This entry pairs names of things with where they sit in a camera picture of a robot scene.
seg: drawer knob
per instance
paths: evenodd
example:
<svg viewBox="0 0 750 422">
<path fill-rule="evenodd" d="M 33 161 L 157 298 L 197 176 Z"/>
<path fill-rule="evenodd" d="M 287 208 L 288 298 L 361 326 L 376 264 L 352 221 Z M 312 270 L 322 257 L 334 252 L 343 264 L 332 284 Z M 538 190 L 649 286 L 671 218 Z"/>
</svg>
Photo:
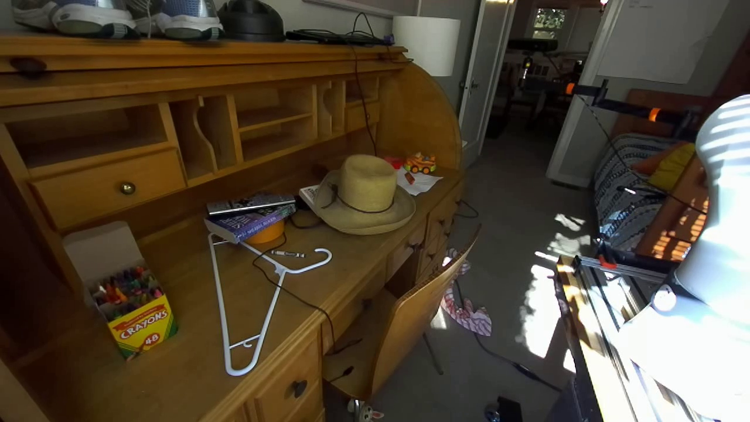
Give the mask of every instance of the drawer knob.
<svg viewBox="0 0 750 422">
<path fill-rule="evenodd" d="M 33 57 L 12 57 L 11 65 L 14 65 L 16 73 L 28 80 L 37 80 L 37 78 L 47 74 L 47 64 L 41 58 L 33 58 Z"/>
<path fill-rule="evenodd" d="M 291 393 L 302 395 L 308 391 L 308 379 L 291 383 Z"/>
<path fill-rule="evenodd" d="M 118 186 L 118 190 L 120 190 L 122 194 L 137 194 L 137 182 L 122 181 L 122 182 Z"/>
</svg>

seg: wire hanger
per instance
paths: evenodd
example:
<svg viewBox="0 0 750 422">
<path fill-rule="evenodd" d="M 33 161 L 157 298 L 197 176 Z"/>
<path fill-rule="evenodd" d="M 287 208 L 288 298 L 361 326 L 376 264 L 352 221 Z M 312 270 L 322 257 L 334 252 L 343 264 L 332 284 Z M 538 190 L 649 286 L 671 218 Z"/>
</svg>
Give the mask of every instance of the wire hanger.
<svg viewBox="0 0 750 422">
<path fill-rule="evenodd" d="M 328 249 L 315 249 L 315 252 L 320 252 L 322 261 L 316 261 L 312 264 L 305 264 L 305 268 L 287 268 L 279 261 L 270 257 L 268 252 L 262 252 L 262 251 L 259 251 L 259 249 L 254 249 L 250 244 L 239 244 L 241 249 L 246 249 L 246 251 L 257 252 L 259 257 L 268 261 L 270 264 L 274 264 L 274 271 L 277 271 L 279 281 L 277 281 L 273 303 L 270 303 L 270 306 L 266 312 L 261 331 L 257 336 L 252 336 L 252 337 L 233 342 L 231 340 L 229 309 L 225 309 L 225 296 L 224 296 L 224 281 L 221 281 L 221 270 L 218 270 L 218 261 L 217 261 L 217 245 L 225 245 L 225 244 L 231 244 L 231 242 L 224 242 L 224 240 L 210 234 L 210 251 L 211 251 L 211 268 L 213 268 L 213 284 L 217 284 L 217 299 L 218 299 L 218 322 L 221 322 L 225 370 L 233 378 L 241 378 L 241 376 L 250 376 L 259 366 L 259 359 L 261 359 L 261 351 L 262 351 L 262 342 L 266 342 L 268 329 L 273 323 L 273 317 L 274 317 L 277 299 L 279 299 L 279 294 L 285 288 L 287 275 L 305 275 L 305 271 L 320 270 L 320 268 L 332 262 L 334 252 Z M 254 359 L 241 369 L 234 369 L 234 364 L 233 364 L 233 351 L 238 346 L 254 350 Z"/>
</svg>

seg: book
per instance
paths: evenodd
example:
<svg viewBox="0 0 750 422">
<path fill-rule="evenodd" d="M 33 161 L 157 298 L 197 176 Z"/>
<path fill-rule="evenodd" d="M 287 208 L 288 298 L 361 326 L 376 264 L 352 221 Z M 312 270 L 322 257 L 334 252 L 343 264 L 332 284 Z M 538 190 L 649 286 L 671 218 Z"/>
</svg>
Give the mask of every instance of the book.
<svg viewBox="0 0 750 422">
<path fill-rule="evenodd" d="M 268 224 L 288 218 L 295 210 L 294 204 L 257 208 L 250 213 L 210 216 L 206 230 L 225 242 L 241 244 Z"/>
<path fill-rule="evenodd" d="M 241 200 L 229 200 L 229 201 L 210 201 L 206 210 L 210 216 L 231 216 L 231 213 L 246 213 L 254 208 L 274 208 L 285 204 L 295 204 L 294 194 L 254 194 Z"/>
</svg>

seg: window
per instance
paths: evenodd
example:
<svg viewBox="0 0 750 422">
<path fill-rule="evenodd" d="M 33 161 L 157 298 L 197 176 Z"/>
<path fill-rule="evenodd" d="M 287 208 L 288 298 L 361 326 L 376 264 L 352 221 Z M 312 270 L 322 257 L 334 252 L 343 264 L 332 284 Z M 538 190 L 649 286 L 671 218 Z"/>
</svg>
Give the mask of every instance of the window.
<svg viewBox="0 0 750 422">
<path fill-rule="evenodd" d="M 532 37 L 559 40 L 566 26 L 566 9 L 540 7 L 534 13 Z"/>
</svg>

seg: sneaker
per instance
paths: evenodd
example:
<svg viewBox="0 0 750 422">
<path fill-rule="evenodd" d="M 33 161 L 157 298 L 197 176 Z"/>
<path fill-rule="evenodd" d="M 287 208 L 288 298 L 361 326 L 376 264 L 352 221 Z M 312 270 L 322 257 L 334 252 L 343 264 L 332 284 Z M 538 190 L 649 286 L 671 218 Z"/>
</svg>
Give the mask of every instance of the sneaker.
<svg viewBox="0 0 750 422">
<path fill-rule="evenodd" d="M 360 401 L 360 399 L 352 399 L 347 403 L 347 413 L 352 413 L 356 417 L 356 422 L 384 419 L 384 413 L 376 410 L 373 405 L 369 405 L 367 401 Z"/>
<path fill-rule="evenodd" d="M 134 17 L 118 0 L 12 0 L 22 26 L 66 34 L 131 37 Z"/>
<path fill-rule="evenodd" d="M 49 18 L 55 9 L 55 0 L 12 0 L 14 20 L 37 30 L 55 30 Z"/>
<path fill-rule="evenodd" d="M 59 0 L 53 26 L 66 34 L 134 37 L 137 20 L 122 0 Z"/>
<path fill-rule="evenodd" d="M 128 0 L 143 34 L 218 40 L 224 26 L 211 0 Z"/>
</svg>

